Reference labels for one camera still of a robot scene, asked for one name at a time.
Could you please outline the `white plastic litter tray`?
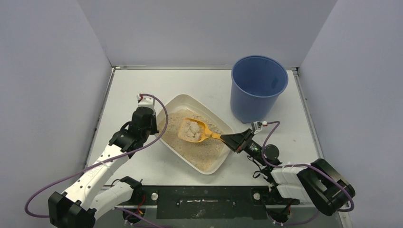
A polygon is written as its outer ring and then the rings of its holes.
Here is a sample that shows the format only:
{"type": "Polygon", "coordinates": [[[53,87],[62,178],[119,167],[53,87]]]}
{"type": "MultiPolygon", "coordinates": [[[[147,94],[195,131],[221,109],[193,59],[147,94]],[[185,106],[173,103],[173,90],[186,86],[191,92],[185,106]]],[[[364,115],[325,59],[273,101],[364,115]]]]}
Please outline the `white plastic litter tray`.
{"type": "Polygon", "coordinates": [[[213,174],[230,150],[219,140],[203,139],[202,121],[215,134],[230,134],[233,129],[202,103],[189,95],[178,95],[157,115],[158,130],[170,150],[198,172],[213,174]]]}

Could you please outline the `orange plastic litter scoop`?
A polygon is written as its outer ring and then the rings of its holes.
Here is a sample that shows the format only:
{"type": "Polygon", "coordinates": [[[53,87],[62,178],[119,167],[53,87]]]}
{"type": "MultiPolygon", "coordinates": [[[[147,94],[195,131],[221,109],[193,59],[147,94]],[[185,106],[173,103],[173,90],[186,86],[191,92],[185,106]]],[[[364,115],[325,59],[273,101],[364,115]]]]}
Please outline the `orange plastic litter scoop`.
{"type": "Polygon", "coordinates": [[[179,128],[178,137],[191,143],[201,143],[207,139],[221,141],[221,135],[210,130],[206,123],[191,118],[183,120],[179,128]]]}

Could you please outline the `blue plastic bucket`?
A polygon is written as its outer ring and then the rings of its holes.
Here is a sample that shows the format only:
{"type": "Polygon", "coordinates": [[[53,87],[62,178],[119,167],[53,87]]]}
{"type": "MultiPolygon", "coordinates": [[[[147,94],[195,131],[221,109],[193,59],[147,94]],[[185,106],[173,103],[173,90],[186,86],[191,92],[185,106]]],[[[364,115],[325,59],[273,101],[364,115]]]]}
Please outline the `blue plastic bucket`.
{"type": "Polygon", "coordinates": [[[285,68],[265,56],[239,59],[231,70],[230,108],[242,123],[263,121],[288,85],[285,68]]]}

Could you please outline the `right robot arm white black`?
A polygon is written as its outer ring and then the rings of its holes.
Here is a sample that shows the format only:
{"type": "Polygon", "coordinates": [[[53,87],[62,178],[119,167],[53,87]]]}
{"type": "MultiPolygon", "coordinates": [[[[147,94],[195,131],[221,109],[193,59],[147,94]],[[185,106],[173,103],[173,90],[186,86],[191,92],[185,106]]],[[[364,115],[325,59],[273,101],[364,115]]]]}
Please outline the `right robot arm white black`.
{"type": "Polygon", "coordinates": [[[221,141],[233,152],[245,152],[248,158],[263,166],[266,177],[281,199],[312,203],[320,213],[331,216],[353,204],[356,195],[353,186],[324,159],[308,164],[285,164],[278,159],[279,149],[273,144],[259,145],[253,140],[254,132],[223,134],[221,141]]]}

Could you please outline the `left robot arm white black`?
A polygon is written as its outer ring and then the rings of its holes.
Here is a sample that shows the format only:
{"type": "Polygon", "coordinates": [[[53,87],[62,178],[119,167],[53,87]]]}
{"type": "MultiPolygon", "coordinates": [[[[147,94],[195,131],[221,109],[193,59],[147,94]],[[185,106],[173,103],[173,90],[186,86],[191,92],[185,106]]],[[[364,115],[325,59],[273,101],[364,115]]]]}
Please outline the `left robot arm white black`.
{"type": "Polygon", "coordinates": [[[118,204],[128,201],[138,184],[126,176],[122,183],[101,192],[113,174],[143,149],[150,135],[158,133],[155,109],[140,105],[131,121],[114,133],[96,162],[62,193],[48,199],[50,223],[57,228],[92,228],[95,222],[118,204]]]}

